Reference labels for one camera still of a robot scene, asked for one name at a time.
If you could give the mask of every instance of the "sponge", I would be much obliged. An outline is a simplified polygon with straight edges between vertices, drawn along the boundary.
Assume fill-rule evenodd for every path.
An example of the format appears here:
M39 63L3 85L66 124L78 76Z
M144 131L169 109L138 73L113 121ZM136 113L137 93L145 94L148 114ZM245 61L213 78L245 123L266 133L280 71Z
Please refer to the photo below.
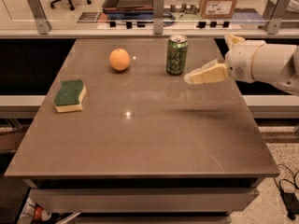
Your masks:
M65 80L54 98L57 112L72 112L83 110L82 100L86 93L84 82L80 79Z

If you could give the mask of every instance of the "white robotic hand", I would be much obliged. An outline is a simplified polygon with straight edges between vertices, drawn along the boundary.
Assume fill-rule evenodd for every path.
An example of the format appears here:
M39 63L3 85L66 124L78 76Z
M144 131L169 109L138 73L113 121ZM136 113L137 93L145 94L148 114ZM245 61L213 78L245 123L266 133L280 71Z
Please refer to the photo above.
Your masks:
M261 81L299 96L299 48L295 45L267 44L262 40L225 37L229 51L225 64L211 61L185 76L189 84L220 82L227 75L234 80Z

